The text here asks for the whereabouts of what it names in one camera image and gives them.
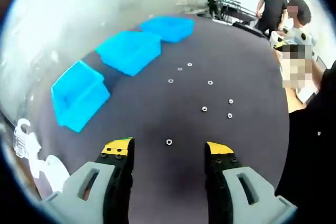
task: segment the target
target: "black table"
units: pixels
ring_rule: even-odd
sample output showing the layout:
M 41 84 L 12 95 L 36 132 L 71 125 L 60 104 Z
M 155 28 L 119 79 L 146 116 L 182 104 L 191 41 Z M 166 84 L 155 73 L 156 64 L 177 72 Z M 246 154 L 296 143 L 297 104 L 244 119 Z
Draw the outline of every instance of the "black table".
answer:
M 207 223 L 207 141 L 228 145 L 275 187 L 284 167 L 288 109 L 269 42 L 191 17 L 194 34 L 178 44 L 163 43 L 162 54 L 135 77 L 104 65 L 95 52 L 84 57 L 104 75 L 111 98 L 82 132 L 57 125 L 49 92 L 32 121 L 40 158 L 58 156 L 71 174 L 94 161 L 105 143 L 135 137 L 130 223 Z M 45 178 L 36 183 L 43 197 L 51 193 Z

